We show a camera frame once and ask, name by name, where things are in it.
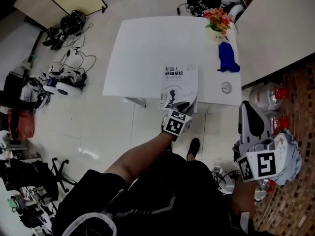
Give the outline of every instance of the book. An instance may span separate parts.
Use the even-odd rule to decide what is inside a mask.
[[[161,110],[168,110],[178,102],[194,102],[197,112],[198,66],[196,64],[166,64],[162,73]]]

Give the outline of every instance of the plastic container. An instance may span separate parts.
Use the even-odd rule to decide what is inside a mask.
[[[262,87],[255,87],[250,94],[250,102],[258,106],[263,112],[277,110],[284,99],[289,98],[288,88],[269,83]]]

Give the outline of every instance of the blue figurine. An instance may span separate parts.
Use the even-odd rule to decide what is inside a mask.
[[[233,73],[240,71],[241,67],[235,63],[234,52],[230,44],[223,42],[219,45],[219,58],[221,60],[221,66],[218,71],[225,72],[229,70]]]

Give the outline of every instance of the white floor tile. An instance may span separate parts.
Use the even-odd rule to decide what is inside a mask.
[[[203,137],[205,130],[206,104],[198,103],[197,113],[192,115],[192,123],[186,133],[182,134],[176,142],[173,143],[173,152],[186,158],[190,143],[193,138],[200,140],[200,150],[196,159],[201,159],[203,148]]]
[[[105,0],[105,13],[88,17],[85,27],[85,55],[97,60],[87,72],[87,86],[79,97],[53,95],[49,105],[35,114],[35,135],[31,139],[44,161],[51,166],[51,158],[59,162],[69,160],[64,172],[78,181],[88,169],[105,171],[130,147],[147,142],[160,133],[166,114],[158,109],[158,100],[147,100],[145,109],[115,97],[102,96],[107,66],[121,22],[126,19],[177,15],[177,7],[187,0]],[[181,6],[181,16],[190,16]],[[82,44],[83,38],[75,46]],[[69,47],[53,52],[39,44],[31,74],[48,72],[53,62],[59,62]],[[93,57],[84,57],[82,67],[87,70]],[[71,55],[66,64],[79,65],[81,58]],[[216,162],[225,163],[233,157],[232,146],[238,140],[238,108],[228,107],[218,114],[206,114],[206,104],[198,104],[197,114],[187,133],[173,143],[173,152],[186,158],[190,142],[200,139],[197,159],[209,168]]]
[[[138,146],[149,141],[161,132],[161,123],[166,115],[165,111],[158,108],[159,100],[147,100],[147,107],[141,108],[135,106],[131,147]],[[200,159],[202,154],[202,142],[204,133],[206,106],[203,103],[198,104],[197,113],[193,115],[193,121],[190,129],[182,134],[177,141],[173,142],[173,152],[186,158],[190,142],[193,138],[200,140],[200,151],[196,158]]]
[[[61,134],[80,139],[86,89],[76,97],[52,95],[49,104],[35,114],[35,125],[44,125]]]
[[[130,149],[134,104],[102,96],[103,85],[90,85],[81,119],[81,153],[102,162],[105,171]]]
[[[201,159],[233,160],[232,147],[238,140],[238,107],[226,107],[219,113],[206,115]]]
[[[147,99],[146,108],[135,105],[131,147],[143,144],[161,133],[162,120],[166,114],[159,109],[158,99]]]

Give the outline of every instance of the table leg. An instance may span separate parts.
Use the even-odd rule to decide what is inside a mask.
[[[126,97],[127,100],[132,101],[135,104],[140,105],[142,108],[145,108],[147,106],[147,102],[145,99],[139,99],[139,98],[128,98]]]

